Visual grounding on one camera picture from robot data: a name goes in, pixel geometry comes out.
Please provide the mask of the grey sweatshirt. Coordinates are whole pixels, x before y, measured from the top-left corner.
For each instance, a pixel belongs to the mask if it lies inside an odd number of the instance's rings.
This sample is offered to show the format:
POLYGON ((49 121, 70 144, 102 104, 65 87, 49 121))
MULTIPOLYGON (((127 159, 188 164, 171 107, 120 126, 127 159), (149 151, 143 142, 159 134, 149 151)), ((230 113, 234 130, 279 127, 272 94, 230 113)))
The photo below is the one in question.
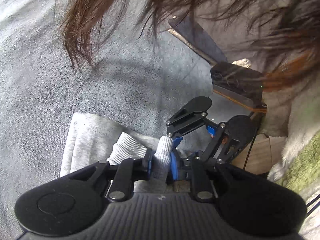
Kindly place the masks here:
POLYGON ((154 153, 151 178, 135 182, 135 192, 186 193, 188 181, 167 184, 174 141, 139 134, 95 114, 74 113, 62 158, 60 175, 65 176, 100 160, 117 165, 127 158, 142 158, 148 149, 154 153))

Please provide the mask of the grey bed sheet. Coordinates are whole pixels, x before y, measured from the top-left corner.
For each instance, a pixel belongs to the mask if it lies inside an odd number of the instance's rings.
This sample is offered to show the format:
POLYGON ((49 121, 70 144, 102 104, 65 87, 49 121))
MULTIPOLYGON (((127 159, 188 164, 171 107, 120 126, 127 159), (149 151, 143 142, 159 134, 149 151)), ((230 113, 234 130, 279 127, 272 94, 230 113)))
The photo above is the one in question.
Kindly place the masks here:
POLYGON ((73 69, 59 26, 68 0, 1 0, 1 239, 21 231, 14 215, 25 191, 57 178, 74 113, 93 113, 159 138, 165 120, 212 90, 209 64, 171 34, 156 41, 124 21, 93 67, 73 69))

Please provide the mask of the person's brown hair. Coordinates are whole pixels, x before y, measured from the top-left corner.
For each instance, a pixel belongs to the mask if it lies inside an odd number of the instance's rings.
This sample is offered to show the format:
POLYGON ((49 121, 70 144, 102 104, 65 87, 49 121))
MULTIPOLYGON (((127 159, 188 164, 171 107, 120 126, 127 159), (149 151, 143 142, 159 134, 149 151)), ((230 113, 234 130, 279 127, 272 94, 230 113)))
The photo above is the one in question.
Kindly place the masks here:
MULTIPOLYGON (((73 67, 92 64, 93 52, 103 41, 94 39, 104 15, 115 18, 110 37, 123 19, 130 0, 69 0, 61 25, 63 46, 73 67)), ((263 83, 268 90, 290 87, 319 76, 319 0, 146 0, 136 22, 157 35, 159 25, 178 14, 192 21, 233 22, 252 11, 248 30, 257 32, 249 50, 263 55, 263 83)))

